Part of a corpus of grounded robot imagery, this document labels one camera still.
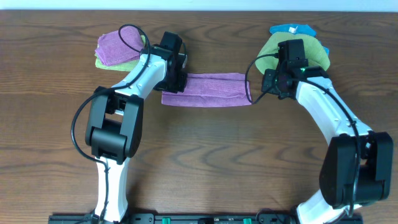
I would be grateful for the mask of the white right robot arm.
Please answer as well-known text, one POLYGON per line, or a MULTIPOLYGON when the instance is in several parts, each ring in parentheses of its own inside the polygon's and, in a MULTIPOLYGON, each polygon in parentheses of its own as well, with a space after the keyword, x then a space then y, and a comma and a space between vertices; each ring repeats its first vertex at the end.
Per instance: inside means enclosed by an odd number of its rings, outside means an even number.
POLYGON ((320 67, 267 69, 262 92, 302 105, 328 144, 319 190, 296 208, 297 223, 336 223, 357 208, 388 198, 394 142, 347 107, 320 67))

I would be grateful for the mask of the purple microfiber cloth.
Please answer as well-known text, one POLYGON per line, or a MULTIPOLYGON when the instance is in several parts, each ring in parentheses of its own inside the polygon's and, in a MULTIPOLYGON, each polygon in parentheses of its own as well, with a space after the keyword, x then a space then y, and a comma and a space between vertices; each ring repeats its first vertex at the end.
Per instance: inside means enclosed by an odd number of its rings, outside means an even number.
POLYGON ((164 91, 161 103, 195 108, 248 106, 251 94, 244 79, 242 73, 189 73, 184 91, 164 91))

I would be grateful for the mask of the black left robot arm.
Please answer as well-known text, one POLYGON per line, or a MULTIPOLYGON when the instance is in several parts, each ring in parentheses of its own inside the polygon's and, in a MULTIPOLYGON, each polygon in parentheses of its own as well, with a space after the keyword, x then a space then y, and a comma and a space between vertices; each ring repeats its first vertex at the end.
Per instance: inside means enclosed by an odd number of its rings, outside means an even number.
POLYGON ((180 48, 180 44, 166 44, 143 50, 125 78, 95 92, 85 136, 98 168, 93 223, 121 223, 126 216, 127 168, 141 142, 144 100, 152 90, 183 91, 187 56, 180 48))

